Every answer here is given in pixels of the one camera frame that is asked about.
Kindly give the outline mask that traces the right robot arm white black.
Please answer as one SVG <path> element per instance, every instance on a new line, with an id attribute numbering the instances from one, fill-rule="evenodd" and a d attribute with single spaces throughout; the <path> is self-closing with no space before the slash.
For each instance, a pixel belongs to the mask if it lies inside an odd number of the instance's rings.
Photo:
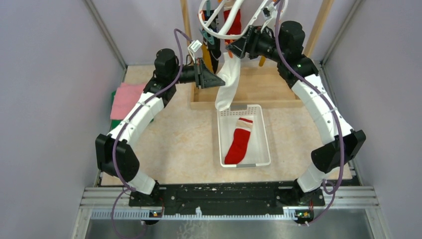
<path id="1" fill-rule="evenodd" d="M 365 133 L 355 130 L 329 97 L 314 62 L 303 54 L 304 39 L 300 23 L 285 21 L 278 32 L 269 27 L 250 26 L 226 47 L 239 58 L 263 56 L 276 62 L 279 75 L 302 101 L 319 131 L 322 146 L 311 152 L 311 165 L 295 180 L 292 199 L 298 205 L 310 201 L 312 191 L 333 170 L 342 172 L 366 140 Z"/>

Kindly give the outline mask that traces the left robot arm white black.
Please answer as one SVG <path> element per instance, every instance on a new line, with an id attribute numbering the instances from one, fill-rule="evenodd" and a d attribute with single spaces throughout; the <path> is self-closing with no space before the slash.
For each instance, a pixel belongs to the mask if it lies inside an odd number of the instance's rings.
<path id="1" fill-rule="evenodd" d="M 161 112 L 176 93 L 177 84 L 194 83 L 199 89 L 220 87 L 225 81 L 210 71 L 202 58 L 191 65 L 184 65 L 172 49 L 156 53 L 152 78 L 128 115 L 107 134 L 95 140 L 97 167 L 101 172 L 117 177 L 131 192 L 139 192 L 148 206 L 159 201 L 157 182 L 142 172 L 131 143 Z"/>

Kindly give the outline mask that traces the red sock white cuff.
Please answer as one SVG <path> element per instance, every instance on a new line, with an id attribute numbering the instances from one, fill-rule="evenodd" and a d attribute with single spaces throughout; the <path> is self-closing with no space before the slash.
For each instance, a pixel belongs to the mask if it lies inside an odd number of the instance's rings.
<path id="1" fill-rule="evenodd" d="M 252 128 L 253 120 L 247 118 L 239 118 L 237 120 L 233 141 L 224 158 L 225 164 L 236 165 L 245 158 Z"/>

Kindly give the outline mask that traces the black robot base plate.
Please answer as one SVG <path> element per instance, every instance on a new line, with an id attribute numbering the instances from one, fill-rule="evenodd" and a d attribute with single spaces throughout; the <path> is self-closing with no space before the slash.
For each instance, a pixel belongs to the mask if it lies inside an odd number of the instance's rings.
<path id="1" fill-rule="evenodd" d="M 129 206 L 158 207 L 166 216 L 282 215 L 284 207 L 325 206 L 320 189 L 302 194 L 293 181 L 161 184 L 149 195 L 132 192 Z"/>

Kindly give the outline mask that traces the white round clip hanger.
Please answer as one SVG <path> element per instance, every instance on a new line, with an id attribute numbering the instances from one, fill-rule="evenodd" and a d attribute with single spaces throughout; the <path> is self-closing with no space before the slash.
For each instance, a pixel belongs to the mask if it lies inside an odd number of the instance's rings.
<path id="1" fill-rule="evenodd" d="M 257 8 L 253 11 L 253 14 L 251 15 L 250 20 L 246 23 L 246 25 L 242 25 L 240 30 L 241 32 L 239 34 L 229 33 L 229 30 L 233 26 L 237 13 L 241 10 L 241 7 L 244 4 L 243 0 L 219 0 L 217 2 L 217 6 L 214 9 L 213 14 L 210 16 L 208 21 L 204 20 L 204 12 L 205 10 L 209 11 L 211 10 L 211 2 L 209 0 L 203 0 L 200 2 L 199 9 L 198 9 L 198 20 L 201 29 L 205 30 L 210 35 L 222 39 L 222 40 L 237 40 L 240 37 L 242 37 L 250 27 L 256 26 L 255 22 L 259 18 L 263 19 L 263 23 L 265 21 L 264 15 L 262 13 L 262 8 L 267 6 L 269 3 L 271 3 L 273 0 L 261 0 L 259 2 L 259 5 Z M 286 13 L 288 6 L 289 6 L 288 0 L 280 0 L 280 6 L 278 9 L 277 14 L 277 20 L 275 23 L 271 24 L 269 28 L 273 28 L 276 23 L 281 22 L 281 18 Z M 219 16 L 220 14 L 223 14 L 224 11 L 229 10 L 229 14 L 227 16 L 227 19 L 224 20 L 223 25 L 219 26 L 219 31 L 214 32 L 212 31 L 209 26 L 212 23 L 212 21 L 215 19 L 216 16 Z M 265 28 L 262 28 L 262 24 L 258 26 L 258 28 L 263 31 Z"/>

